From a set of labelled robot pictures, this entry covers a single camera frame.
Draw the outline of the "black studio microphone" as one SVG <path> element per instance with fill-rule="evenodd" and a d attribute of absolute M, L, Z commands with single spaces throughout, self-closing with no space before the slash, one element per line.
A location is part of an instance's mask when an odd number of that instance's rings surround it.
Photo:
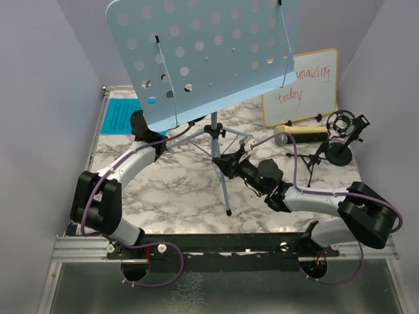
<path fill-rule="evenodd" d="M 318 143 L 328 139 L 328 133 L 301 133 L 301 134 L 292 134 L 296 144 L 304 143 Z M 277 146 L 282 147 L 284 145 L 291 145 L 292 140 L 286 135 L 279 135 L 275 137 L 274 142 Z"/>

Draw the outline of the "black round-base mic stand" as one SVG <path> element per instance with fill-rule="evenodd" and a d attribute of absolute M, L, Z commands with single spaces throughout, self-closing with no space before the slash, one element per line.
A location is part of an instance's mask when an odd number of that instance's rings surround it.
<path fill-rule="evenodd" d="M 354 141 L 363 141 L 359 135 L 369 124 L 363 114 L 355 117 L 347 110 L 333 112 L 326 122 L 329 137 L 325 158 L 335 166 L 348 165 L 353 156 L 349 145 Z"/>

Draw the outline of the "light blue music stand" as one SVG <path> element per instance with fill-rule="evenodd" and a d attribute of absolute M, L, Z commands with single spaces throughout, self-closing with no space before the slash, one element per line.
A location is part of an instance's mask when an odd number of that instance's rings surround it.
<path fill-rule="evenodd" d="M 295 81 L 299 1 L 112 1 L 109 29 L 148 127 L 165 131 Z"/>

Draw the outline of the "black tripod with shock mount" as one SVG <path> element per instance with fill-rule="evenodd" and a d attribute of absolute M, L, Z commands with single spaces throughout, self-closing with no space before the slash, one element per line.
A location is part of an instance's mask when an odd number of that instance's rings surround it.
<path fill-rule="evenodd" d="M 287 157 L 297 156 L 305 164 L 310 178 L 307 187 L 311 187 L 312 176 L 315 166 L 320 165 L 322 160 L 327 160 L 334 166 L 343 167 L 352 161 L 352 152 L 348 148 L 350 137 L 355 130 L 355 116 L 347 110 L 337 110 L 329 116 L 326 122 L 328 138 L 325 139 L 314 154 L 291 154 Z"/>

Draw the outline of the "cyan sheet music page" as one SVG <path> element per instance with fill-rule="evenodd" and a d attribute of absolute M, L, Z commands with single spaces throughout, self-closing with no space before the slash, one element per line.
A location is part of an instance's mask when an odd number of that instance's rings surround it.
<path fill-rule="evenodd" d="M 100 134 L 130 135 L 132 132 L 130 117 L 137 110 L 141 110 L 141 105 L 138 99 L 110 99 L 105 112 Z"/>

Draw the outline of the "cream toy microphone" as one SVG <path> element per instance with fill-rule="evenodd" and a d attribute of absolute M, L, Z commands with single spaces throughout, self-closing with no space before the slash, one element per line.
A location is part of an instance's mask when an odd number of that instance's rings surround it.
<path fill-rule="evenodd" d="M 280 125 L 275 128 L 276 133 L 287 132 L 292 135 L 295 134 L 310 134 L 310 133 L 327 133 L 327 128 L 325 126 L 287 126 Z"/>

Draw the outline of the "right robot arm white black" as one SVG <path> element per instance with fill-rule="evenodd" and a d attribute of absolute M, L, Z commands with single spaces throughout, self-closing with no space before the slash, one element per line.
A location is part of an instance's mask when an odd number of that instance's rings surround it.
<path fill-rule="evenodd" d="M 273 159 L 257 165 L 241 153 L 214 157 L 213 163 L 229 179 L 241 178 L 275 212 L 299 211 L 332 216 L 326 222 L 309 225 L 301 239 L 302 251 L 315 256 L 337 243 L 358 241 L 373 249 L 383 249 L 400 227 L 399 213 L 371 187 L 355 181 L 348 188 L 314 190 L 300 188 L 283 180 L 283 171 Z"/>

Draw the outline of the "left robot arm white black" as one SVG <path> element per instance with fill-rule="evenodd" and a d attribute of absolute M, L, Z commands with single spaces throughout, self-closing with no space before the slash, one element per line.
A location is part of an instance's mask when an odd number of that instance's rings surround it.
<path fill-rule="evenodd" d="M 130 125 L 134 142 L 125 153 L 95 173 L 80 174 L 70 218 L 81 225 L 83 236 L 119 241 L 127 256 L 137 258 L 144 252 L 145 232 L 122 217 L 122 191 L 165 152 L 168 137 L 148 128 L 142 110 L 131 115 Z"/>

